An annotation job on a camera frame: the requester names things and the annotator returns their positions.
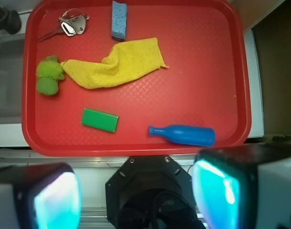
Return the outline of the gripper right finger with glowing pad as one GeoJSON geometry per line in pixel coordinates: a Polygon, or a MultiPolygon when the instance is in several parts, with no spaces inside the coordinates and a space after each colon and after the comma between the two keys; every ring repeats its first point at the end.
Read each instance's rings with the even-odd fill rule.
{"type": "Polygon", "coordinates": [[[203,149],[192,188],[211,229],[291,229],[291,145],[203,149]]]}

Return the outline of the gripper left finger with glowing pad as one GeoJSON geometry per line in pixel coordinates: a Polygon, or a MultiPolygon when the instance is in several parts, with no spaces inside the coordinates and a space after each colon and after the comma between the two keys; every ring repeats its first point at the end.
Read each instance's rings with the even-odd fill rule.
{"type": "Polygon", "coordinates": [[[0,229],[76,229],[78,176],[66,163],[0,167],[0,229]]]}

